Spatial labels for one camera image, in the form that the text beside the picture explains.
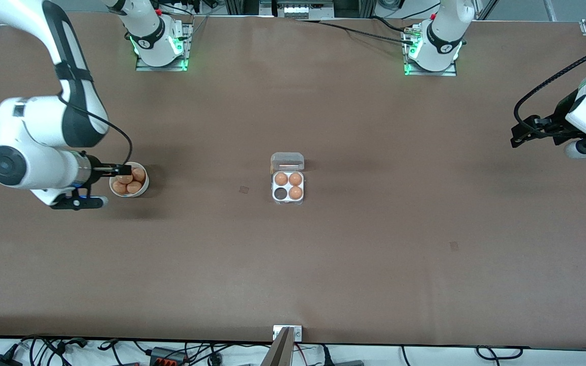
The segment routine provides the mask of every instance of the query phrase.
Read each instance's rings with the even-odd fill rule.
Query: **table surface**
[[[515,102],[586,54],[577,24],[476,22],[457,77],[413,77],[395,44],[251,17],[210,18],[188,72],[135,72],[114,15],[70,17],[151,188],[74,212],[0,186],[0,334],[586,347],[586,160],[509,143]],[[58,90],[3,27],[0,101]],[[270,199],[277,151],[307,160],[301,206]]]

